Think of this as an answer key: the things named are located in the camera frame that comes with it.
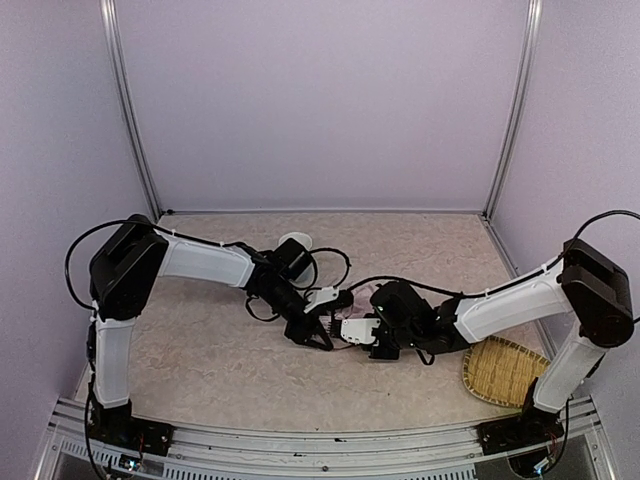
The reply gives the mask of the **pink and black folding umbrella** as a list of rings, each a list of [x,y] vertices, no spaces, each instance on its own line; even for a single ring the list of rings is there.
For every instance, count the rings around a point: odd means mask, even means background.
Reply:
[[[359,287],[358,289],[351,292],[354,295],[354,304],[352,307],[345,308],[342,310],[337,310],[337,311],[331,311],[327,315],[321,317],[321,321],[324,325],[324,328],[329,334],[333,342],[334,348],[337,350],[346,349],[351,346],[359,346],[362,348],[371,346],[371,345],[354,345],[354,344],[345,342],[340,337],[340,326],[341,326],[341,321],[343,319],[368,318],[368,317],[378,318],[374,314],[373,307],[370,303],[370,298],[373,294],[372,286]]]

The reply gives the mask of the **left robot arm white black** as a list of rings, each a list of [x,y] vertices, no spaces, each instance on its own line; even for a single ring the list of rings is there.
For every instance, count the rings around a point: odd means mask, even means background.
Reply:
[[[112,225],[115,233],[89,264],[96,341],[92,392],[99,412],[131,414],[132,332],[160,277],[243,290],[285,320],[287,339],[313,349],[333,350],[318,315],[293,283],[311,261],[301,243],[288,239],[275,250],[258,251],[243,242],[223,244],[173,233],[141,214]]]

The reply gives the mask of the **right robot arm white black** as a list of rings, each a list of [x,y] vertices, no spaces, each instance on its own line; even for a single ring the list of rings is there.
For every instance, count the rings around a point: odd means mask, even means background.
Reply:
[[[537,271],[487,293],[432,307],[408,282],[390,281],[374,291],[370,304],[394,349],[430,355],[459,351],[532,320],[573,317],[559,352],[527,390],[521,420],[529,424],[555,422],[604,355],[635,329],[628,275],[580,239],[567,241],[560,257]]]

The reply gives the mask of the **light blue ceramic mug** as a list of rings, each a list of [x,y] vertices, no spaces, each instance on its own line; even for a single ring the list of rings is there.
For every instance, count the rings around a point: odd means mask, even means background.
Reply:
[[[290,240],[290,239],[295,240],[308,251],[310,251],[313,248],[312,237],[307,233],[298,232],[298,231],[289,232],[281,236],[278,240],[278,245],[281,246],[287,240]]]

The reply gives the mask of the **woven bamboo tray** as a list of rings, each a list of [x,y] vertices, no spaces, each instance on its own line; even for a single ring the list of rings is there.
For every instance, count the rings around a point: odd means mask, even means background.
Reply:
[[[521,409],[529,387],[550,364],[520,344],[489,336],[465,353],[462,380],[472,395],[487,403]]]

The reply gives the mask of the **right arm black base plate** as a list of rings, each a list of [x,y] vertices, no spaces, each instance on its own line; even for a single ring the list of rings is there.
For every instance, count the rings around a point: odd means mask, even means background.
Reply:
[[[483,422],[476,428],[484,455],[493,455],[536,445],[564,435],[561,422],[508,417]]]

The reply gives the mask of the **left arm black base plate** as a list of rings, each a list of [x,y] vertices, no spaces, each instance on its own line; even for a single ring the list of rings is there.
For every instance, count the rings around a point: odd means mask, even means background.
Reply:
[[[130,417],[124,421],[100,425],[89,424],[89,437],[106,445],[166,457],[171,447],[175,427],[164,422]]]

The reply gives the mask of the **aluminium front rail frame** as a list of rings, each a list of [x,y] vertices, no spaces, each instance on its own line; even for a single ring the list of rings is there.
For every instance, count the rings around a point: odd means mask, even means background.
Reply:
[[[144,454],[122,469],[134,452],[84,440],[84,405],[60,399],[39,448],[34,479],[55,479],[74,459],[92,479],[92,464],[112,467],[124,479],[476,479],[484,462],[513,472],[516,451],[487,455],[474,422],[369,432],[277,432],[177,422],[164,456]]]

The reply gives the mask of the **right aluminium corner post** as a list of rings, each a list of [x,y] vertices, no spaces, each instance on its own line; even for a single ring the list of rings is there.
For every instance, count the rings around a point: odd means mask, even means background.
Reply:
[[[523,45],[520,53],[515,88],[505,134],[500,148],[498,163],[483,209],[483,216],[487,223],[491,223],[496,216],[500,198],[507,182],[508,172],[517,144],[520,125],[525,111],[530,79],[535,63],[535,53],[542,19],[543,1],[530,0],[527,6],[528,10],[525,22]]]

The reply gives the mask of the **aluminium corner post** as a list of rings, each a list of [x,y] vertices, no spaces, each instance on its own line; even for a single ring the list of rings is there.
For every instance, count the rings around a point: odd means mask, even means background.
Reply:
[[[101,0],[99,2],[99,6],[120,109],[128,141],[132,150],[135,169],[138,174],[143,196],[146,200],[150,214],[154,220],[159,220],[162,216],[163,209],[152,177],[151,169],[146,158],[146,152],[138,120],[136,118],[119,29],[117,5],[114,0]]]
[[[520,53],[515,88],[505,134],[500,148],[498,163],[483,209],[483,216],[487,223],[491,223],[496,216],[500,198],[507,182],[508,172],[517,144],[520,125],[525,111],[530,79],[535,63],[535,53],[542,19],[543,1],[530,0],[527,6],[528,10],[525,22],[523,45]]]

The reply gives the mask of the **left aluminium corner post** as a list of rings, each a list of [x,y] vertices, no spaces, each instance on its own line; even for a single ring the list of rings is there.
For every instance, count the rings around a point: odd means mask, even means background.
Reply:
[[[101,0],[99,2],[99,6],[120,109],[128,141],[132,150],[135,169],[138,174],[143,196],[146,200],[150,214],[154,220],[159,220],[162,216],[163,209],[152,177],[151,169],[146,158],[146,152],[138,120],[136,118],[119,29],[117,5],[114,0]]]

